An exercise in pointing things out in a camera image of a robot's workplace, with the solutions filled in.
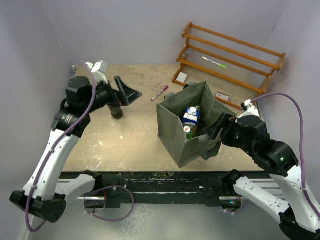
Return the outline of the green canvas bag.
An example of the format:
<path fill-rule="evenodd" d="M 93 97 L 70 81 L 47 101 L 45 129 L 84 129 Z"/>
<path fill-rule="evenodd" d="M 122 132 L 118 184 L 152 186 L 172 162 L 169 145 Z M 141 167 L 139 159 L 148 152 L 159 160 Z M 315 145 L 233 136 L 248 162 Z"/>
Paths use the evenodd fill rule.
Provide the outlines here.
<path fill-rule="evenodd" d="M 179 168 L 198 157 L 216 157 L 221 147 L 219 136 L 210 137 L 207 129 L 222 114 L 237 114 L 217 101 L 207 82 L 187 84 L 178 93 L 169 93 L 157 104 L 158 136 Z"/>

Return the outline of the green bottle white cap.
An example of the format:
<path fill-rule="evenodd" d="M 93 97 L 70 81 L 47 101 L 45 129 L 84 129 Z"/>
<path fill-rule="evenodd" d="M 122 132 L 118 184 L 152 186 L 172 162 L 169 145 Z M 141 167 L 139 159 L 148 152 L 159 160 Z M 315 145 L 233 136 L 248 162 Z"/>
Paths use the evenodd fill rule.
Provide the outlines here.
<path fill-rule="evenodd" d="M 185 136 L 187 139 L 192 139 L 193 138 L 193 132 L 189 126 L 184 126 L 183 131 L 185 133 Z"/>

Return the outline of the glass cola bottle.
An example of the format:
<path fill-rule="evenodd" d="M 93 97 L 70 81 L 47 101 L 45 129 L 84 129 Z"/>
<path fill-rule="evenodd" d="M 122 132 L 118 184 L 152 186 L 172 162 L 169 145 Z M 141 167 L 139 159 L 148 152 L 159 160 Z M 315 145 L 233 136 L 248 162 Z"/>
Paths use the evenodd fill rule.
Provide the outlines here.
<path fill-rule="evenodd" d="M 122 103 L 120 101 L 109 103 L 107 106 L 113 119 L 119 120 L 123 117 Z"/>

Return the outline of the blue white beverage carton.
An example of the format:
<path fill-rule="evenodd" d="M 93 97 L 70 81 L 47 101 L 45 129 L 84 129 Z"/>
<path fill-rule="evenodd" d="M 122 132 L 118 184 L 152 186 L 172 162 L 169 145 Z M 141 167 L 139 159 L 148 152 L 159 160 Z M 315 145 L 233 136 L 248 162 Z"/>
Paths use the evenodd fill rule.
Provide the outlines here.
<path fill-rule="evenodd" d="M 188 126 L 191 129 L 197 127 L 200 120 L 200 114 L 201 111 L 199 106 L 188 107 L 182 117 L 182 125 L 184 127 Z"/>

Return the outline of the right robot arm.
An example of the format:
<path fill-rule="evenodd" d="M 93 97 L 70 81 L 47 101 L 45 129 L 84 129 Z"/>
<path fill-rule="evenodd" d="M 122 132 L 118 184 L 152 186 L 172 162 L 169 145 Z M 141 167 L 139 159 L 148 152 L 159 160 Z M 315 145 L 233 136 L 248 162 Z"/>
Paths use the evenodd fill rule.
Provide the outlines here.
<path fill-rule="evenodd" d="M 225 146 L 243 150 L 276 182 L 285 199 L 256 186 L 235 169 L 222 178 L 226 195 L 241 195 L 263 209 L 291 240 L 320 238 L 320 217 L 316 214 L 320 205 L 303 184 L 302 164 L 288 144 L 270 138 L 264 121 L 254 115 L 237 118 L 223 113 L 206 133 Z"/>

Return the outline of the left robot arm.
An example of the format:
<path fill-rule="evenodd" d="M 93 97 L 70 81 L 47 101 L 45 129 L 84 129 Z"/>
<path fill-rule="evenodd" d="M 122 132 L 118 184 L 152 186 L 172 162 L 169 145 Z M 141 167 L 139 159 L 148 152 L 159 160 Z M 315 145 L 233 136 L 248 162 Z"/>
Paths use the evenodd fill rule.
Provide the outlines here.
<path fill-rule="evenodd" d="M 98 196 L 103 191 L 102 175 L 90 170 L 83 171 L 66 186 L 57 184 L 70 153 L 91 122 L 90 114 L 104 106 L 111 111 L 120 110 L 142 97 L 119 76 L 114 80 L 118 89 L 113 89 L 108 80 L 100 80 L 96 85 L 85 76 L 69 80 L 66 97 L 54 117 L 47 146 L 34 173 L 23 189 L 13 191 L 9 198 L 24 211 L 27 224 L 30 215 L 55 223 L 68 203 L 88 193 Z"/>

